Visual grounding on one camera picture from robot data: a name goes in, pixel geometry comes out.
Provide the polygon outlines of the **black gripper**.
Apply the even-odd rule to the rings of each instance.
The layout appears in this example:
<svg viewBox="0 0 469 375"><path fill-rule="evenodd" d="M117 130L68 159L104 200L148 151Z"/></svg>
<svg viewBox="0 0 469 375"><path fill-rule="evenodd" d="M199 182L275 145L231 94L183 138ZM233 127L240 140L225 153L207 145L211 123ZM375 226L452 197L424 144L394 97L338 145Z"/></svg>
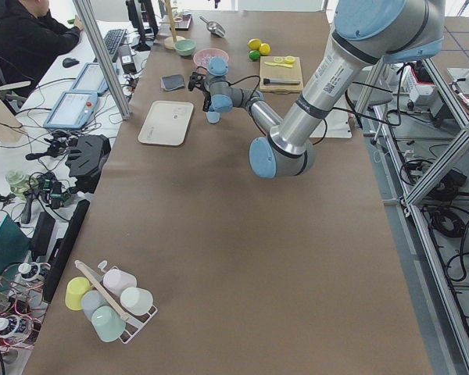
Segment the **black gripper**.
<svg viewBox="0 0 469 375"><path fill-rule="evenodd" d="M188 78L188 86L187 89L189 91L193 91L194 89L199 89L204 96L204 102L203 102L203 107L202 111L207 113L211 111L211 94L206 86L207 83L207 78L208 78L208 71L205 73L199 72L199 66L191 73L191 75Z"/></svg>

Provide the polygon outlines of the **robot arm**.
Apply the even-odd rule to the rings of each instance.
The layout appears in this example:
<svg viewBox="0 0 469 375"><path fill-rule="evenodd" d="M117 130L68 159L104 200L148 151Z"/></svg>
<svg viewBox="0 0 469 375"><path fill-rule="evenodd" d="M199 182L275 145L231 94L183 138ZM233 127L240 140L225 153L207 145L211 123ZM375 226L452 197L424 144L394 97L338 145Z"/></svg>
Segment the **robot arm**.
<svg viewBox="0 0 469 375"><path fill-rule="evenodd" d="M222 113L243 108L266 131L249 148L257 176L298 176L315 160L311 134L363 68L380 60L392 64L427 59L441 50L445 6L444 1L340 1L324 57L283 117L260 92L229 83L222 58L211 59L205 73L192 73L188 90L202 91L211 123Z"/></svg>

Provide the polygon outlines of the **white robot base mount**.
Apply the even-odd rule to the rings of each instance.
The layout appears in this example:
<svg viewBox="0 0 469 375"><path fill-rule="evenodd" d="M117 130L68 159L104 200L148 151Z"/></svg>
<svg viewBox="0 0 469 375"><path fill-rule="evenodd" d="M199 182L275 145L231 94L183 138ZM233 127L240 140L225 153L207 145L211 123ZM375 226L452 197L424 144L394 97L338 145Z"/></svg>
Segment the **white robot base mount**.
<svg viewBox="0 0 469 375"><path fill-rule="evenodd" d="M325 120L321 121L310 135L311 138L344 138L352 137L352 131L349 125L349 114L345 111L348 109L345 102L335 104L338 109L333 109Z"/></svg>

